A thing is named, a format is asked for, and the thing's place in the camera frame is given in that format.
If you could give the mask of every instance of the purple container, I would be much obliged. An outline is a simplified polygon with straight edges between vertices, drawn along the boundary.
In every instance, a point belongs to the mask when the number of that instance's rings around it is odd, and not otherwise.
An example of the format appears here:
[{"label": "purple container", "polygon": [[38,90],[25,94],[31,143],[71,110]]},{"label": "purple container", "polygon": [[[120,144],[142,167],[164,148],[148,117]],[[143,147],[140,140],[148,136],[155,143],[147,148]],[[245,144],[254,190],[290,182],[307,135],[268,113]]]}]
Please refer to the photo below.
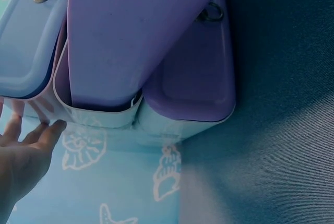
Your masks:
[{"label": "purple container", "polygon": [[[213,1],[225,12],[223,21],[193,23],[144,85],[145,102],[168,119],[218,122],[234,110],[233,55],[226,3]],[[148,122],[145,115],[139,119],[143,125],[158,122]]]},{"label": "purple container", "polygon": [[131,100],[209,0],[69,0],[75,107]]}]

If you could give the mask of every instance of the blue lid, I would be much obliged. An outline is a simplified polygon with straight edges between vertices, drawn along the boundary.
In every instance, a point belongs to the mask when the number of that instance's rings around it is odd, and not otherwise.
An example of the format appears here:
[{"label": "blue lid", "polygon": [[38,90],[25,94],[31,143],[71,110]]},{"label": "blue lid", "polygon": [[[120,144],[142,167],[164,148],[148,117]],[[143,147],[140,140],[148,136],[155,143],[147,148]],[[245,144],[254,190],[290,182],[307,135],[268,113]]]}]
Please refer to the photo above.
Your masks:
[{"label": "blue lid", "polygon": [[45,87],[66,10],[67,0],[9,1],[0,13],[1,96],[29,98]]}]

